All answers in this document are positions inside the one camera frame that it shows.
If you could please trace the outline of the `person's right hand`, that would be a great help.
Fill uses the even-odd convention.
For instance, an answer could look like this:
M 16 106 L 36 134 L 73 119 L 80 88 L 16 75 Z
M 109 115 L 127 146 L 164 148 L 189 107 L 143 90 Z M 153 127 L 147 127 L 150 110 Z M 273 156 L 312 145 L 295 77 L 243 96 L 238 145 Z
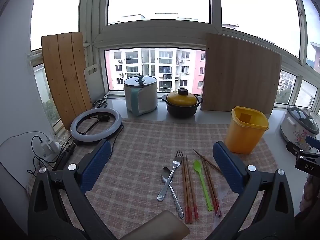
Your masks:
M 316 176 L 308 175 L 304 185 L 304 192 L 302 200 L 300 201 L 299 209 L 304 211 L 319 198 L 319 178 Z

